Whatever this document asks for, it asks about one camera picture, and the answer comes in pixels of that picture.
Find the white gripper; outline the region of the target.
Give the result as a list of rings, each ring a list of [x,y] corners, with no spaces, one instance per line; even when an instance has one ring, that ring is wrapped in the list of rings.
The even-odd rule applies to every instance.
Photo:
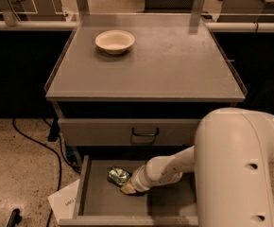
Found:
[[[151,181],[146,175],[146,166],[137,168],[131,177],[131,183],[126,183],[121,187],[121,192],[126,195],[134,195],[136,191],[146,192],[151,188]]]

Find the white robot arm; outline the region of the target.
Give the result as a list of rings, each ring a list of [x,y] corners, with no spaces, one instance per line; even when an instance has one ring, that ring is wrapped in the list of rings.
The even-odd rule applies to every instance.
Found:
[[[121,191],[146,192],[194,172],[198,227],[274,227],[273,162],[274,115],[222,108],[200,121],[190,148],[150,159]]]

